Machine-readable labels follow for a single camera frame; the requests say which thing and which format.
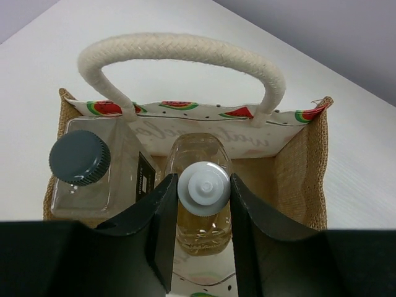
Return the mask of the yellow bottle white cap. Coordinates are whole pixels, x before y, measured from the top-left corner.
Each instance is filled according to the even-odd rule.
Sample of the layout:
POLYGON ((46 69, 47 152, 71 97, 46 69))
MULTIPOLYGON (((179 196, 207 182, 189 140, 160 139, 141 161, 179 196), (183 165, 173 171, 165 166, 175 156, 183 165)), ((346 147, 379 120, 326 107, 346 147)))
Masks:
POLYGON ((178 175, 176 239, 190 256, 222 252, 231 239, 232 161, 209 133, 178 137, 168 155, 165 175, 178 175))

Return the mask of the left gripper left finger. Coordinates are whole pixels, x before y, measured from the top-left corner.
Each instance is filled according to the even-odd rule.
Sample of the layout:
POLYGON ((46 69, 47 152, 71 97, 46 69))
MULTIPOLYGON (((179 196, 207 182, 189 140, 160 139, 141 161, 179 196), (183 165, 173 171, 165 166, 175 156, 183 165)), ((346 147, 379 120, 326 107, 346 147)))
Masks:
POLYGON ((117 216, 1 223, 2 296, 165 296, 171 290, 178 177, 117 216))

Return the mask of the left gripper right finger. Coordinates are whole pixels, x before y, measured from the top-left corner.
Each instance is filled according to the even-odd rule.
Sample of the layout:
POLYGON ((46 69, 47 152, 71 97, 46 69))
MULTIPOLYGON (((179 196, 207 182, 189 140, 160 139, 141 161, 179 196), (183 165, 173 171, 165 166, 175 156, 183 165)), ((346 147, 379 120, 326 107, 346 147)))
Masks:
POLYGON ((317 231, 282 214, 231 176, 240 296, 394 296, 394 230, 317 231))

